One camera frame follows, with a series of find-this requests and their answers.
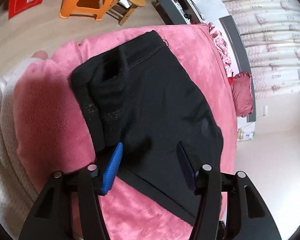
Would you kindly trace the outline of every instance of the power outlet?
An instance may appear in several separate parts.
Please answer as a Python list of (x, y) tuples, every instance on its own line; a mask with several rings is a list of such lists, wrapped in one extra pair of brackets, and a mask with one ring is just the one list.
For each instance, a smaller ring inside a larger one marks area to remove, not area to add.
[(263, 106), (263, 116), (267, 116), (268, 115), (268, 106)]

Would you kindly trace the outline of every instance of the seam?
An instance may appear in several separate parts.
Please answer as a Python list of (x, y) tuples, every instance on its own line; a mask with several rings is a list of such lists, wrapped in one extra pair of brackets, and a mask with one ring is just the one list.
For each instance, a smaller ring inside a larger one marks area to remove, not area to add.
[(146, 59), (148, 59), (149, 57), (153, 56), (154, 54), (156, 54), (160, 49), (162, 49), (164, 46), (166, 46), (166, 44), (157, 46), (152, 52), (148, 53), (147, 55), (143, 56), (141, 59), (136, 60), (133, 64), (128, 65), (128, 69), (132, 69), (133, 67), (135, 67), (136, 65), (140, 64), (141, 62), (145, 61)]

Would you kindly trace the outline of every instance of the metal bolt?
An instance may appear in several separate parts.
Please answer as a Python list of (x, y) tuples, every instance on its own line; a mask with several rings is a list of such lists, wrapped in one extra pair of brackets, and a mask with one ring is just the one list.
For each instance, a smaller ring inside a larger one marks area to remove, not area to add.
[(246, 174), (243, 171), (239, 171), (238, 176), (243, 179), (246, 177)]
[(90, 164), (88, 167), (87, 167), (88, 171), (95, 171), (97, 169), (97, 165), (95, 164)]
[(55, 173), (53, 173), (53, 177), (55, 177), (55, 178), (60, 178), (61, 176), (62, 176), (61, 171), (56, 171)]
[(211, 170), (212, 170), (212, 167), (211, 167), (209, 164), (203, 165), (202, 168), (203, 168), (205, 171), (211, 171)]

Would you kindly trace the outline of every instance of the white blanket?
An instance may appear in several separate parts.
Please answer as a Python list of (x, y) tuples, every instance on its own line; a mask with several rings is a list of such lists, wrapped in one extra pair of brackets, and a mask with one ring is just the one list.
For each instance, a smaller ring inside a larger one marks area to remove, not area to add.
[(18, 239), (37, 191), (17, 157), (13, 122), (13, 90), (19, 77), (37, 58), (23, 60), (11, 75), (0, 78), (0, 223)]

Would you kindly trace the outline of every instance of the white wall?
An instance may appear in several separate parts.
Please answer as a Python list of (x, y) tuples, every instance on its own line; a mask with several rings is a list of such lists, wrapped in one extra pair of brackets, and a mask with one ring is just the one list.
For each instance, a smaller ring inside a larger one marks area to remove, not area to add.
[(256, 134), (300, 129), (300, 93), (257, 99), (257, 117), (263, 115), (264, 106), (268, 115), (257, 118)]

